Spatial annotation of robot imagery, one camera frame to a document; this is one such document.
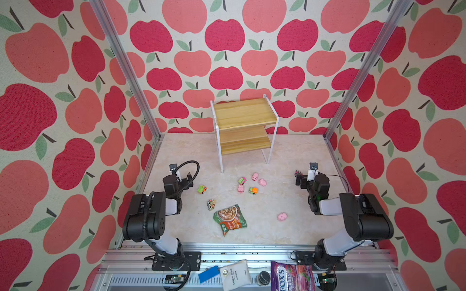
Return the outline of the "wooden two-tier shelf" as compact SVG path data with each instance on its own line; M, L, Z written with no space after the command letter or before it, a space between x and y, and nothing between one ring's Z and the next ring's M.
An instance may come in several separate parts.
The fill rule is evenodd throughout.
M222 173L225 155L260 150L266 163L270 163L280 116L267 95L230 103L210 102L210 106Z

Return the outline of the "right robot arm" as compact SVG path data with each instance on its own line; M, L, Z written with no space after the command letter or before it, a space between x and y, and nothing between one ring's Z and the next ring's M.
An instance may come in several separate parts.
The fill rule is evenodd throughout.
M373 194L341 193L329 198L330 179L310 170L307 175L295 172L296 185L308 192L309 208L315 215L342 216L344 228L331 237L318 241L310 255L297 253L300 264L315 270L346 269L346 254L366 242L379 242L393 237L394 227L386 211Z

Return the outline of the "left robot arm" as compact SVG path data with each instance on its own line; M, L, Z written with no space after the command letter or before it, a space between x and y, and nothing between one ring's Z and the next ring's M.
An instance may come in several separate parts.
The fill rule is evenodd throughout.
M180 239L167 230L167 217L182 211L182 193L194 186L200 165L190 160L171 164L171 174L163 178L163 190L131 198L123 223L123 237L135 243L146 243L154 252L145 258L153 271L198 271L201 252L186 252Z

